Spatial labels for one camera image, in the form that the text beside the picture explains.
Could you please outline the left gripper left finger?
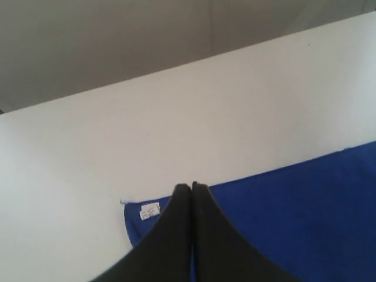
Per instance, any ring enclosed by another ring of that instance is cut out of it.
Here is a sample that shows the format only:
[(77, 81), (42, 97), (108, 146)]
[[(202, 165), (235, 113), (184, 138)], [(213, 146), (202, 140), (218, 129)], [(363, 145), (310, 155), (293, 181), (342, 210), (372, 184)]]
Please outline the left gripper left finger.
[(159, 219), (127, 255), (94, 278), (106, 281), (190, 281), (192, 192), (178, 184)]

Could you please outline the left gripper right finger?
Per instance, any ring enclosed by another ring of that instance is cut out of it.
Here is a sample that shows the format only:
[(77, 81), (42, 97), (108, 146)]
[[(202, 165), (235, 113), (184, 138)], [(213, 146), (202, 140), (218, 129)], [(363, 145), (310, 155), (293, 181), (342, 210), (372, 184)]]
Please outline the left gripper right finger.
[(296, 281), (249, 244), (226, 218), (209, 187), (192, 183), (196, 281)]

